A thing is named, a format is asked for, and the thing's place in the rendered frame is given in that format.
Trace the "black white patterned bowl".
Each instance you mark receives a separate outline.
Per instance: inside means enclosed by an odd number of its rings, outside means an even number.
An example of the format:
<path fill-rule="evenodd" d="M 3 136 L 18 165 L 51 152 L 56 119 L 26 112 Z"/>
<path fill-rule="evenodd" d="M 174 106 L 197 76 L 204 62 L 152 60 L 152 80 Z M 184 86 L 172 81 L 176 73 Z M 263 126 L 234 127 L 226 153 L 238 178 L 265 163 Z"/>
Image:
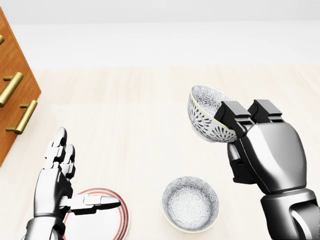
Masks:
<path fill-rule="evenodd" d="M 230 98 L 208 86 L 195 85 L 189 93 L 188 118 L 195 133 L 212 143 L 231 143 L 237 139 L 234 130 L 214 118 L 223 101 Z"/>
<path fill-rule="evenodd" d="M 195 176 L 182 176 L 171 181 L 162 195 L 166 219 L 178 230 L 202 233 L 218 219 L 220 202 L 206 181 Z"/>

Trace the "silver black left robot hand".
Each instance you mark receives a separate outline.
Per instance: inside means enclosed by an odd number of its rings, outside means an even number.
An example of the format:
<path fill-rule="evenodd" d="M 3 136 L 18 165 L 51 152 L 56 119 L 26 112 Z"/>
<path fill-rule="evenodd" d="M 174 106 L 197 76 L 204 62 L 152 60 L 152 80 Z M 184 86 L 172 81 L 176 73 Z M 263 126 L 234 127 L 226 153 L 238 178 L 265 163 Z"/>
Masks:
<path fill-rule="evenodd" d="M 67 131 L 60 127 L 45 154 L 45 165 L 40 171 L 34 194 L 34 216 L 57 217 L 66 213 L 75 215 L 95 214 L 121 206 L 116 197 L 77 194 L 73 196 L 71 179 L 76 172 L 75 147 L 67 145 Z"/>

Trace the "white plate with red rings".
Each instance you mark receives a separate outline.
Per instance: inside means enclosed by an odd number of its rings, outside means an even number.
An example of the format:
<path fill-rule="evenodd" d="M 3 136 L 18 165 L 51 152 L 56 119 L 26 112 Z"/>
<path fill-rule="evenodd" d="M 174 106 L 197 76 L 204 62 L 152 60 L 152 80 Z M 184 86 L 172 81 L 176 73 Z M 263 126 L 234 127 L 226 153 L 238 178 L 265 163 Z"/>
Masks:
<path fill-rule="evenodd" d="M 83 190 L 82 194 L 118 198 L 121 206 L 97 210 L 95 214 L 65 216 L 64 240 L 124 240 L 130 226 L 130 211 L 124 199 L 115 191 L 95 187 Z"/>

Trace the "wooden cabinet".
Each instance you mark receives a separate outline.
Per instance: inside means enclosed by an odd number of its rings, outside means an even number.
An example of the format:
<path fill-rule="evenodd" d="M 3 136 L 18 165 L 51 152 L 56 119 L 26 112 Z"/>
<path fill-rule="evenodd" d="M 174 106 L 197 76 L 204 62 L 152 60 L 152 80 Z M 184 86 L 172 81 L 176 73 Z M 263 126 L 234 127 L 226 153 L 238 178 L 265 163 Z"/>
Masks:
<path fill-rule="evenodd" d="M 24 132 L 41 92 L 0 7 L 0 166 Z"/>

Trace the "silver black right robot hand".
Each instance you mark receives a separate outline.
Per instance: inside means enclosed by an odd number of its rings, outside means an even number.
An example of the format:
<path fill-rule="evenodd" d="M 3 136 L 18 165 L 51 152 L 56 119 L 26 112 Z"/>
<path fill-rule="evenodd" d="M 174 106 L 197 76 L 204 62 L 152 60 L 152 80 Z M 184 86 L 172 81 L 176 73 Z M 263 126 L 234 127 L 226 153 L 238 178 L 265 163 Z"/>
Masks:
<path fill-rule="evenodd" d="M 236 134 L 236 140 L 228 144 L 235 182 L 256 183 L 266 195 L 306 187 L 307 161 L 301 139 L 272 102 L 254 100 L 245 109 L 237 101 L 223 101 L 214 117 Z"/>

